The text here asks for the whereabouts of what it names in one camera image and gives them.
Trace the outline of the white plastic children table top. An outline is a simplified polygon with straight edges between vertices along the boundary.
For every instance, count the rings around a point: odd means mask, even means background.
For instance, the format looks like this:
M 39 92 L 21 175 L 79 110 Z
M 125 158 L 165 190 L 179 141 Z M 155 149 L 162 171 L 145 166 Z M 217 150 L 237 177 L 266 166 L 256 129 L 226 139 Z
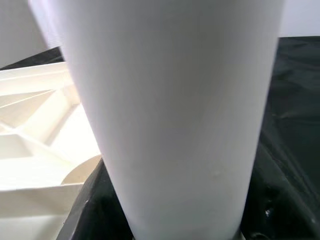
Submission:
M 0 70 L 0 240 L 56 240 L 100 158 L 64 62 Z

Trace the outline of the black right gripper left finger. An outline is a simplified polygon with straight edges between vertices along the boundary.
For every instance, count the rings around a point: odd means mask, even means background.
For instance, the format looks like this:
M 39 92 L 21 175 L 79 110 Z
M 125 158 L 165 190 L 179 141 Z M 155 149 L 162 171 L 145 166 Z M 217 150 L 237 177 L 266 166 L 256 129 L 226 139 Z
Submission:
M 101 159 L 84 182 L 58 240 L 133 240 L 108 171 Z

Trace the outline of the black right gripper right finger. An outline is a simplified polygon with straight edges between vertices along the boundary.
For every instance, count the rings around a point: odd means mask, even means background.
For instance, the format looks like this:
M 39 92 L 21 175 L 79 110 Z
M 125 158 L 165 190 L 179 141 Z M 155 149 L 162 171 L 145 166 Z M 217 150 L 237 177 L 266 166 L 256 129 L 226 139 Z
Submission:
M 259 144 L 240 230 L 245 240 L 320 240 L 320 218 Z

